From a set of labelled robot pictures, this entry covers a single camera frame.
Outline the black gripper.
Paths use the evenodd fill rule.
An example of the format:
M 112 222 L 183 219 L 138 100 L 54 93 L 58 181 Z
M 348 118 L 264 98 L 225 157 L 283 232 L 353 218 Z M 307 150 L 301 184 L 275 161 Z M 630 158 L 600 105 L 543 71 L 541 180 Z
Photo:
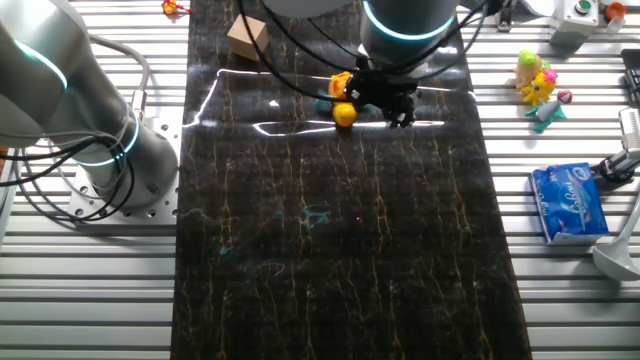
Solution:
M 389 128 L 409 127 L 415 121 L 415 80 L 391 79 L 374 70 L 354 70 L 343 90 L 346 99 L 356 106 L 373 105 L 383 111 Z

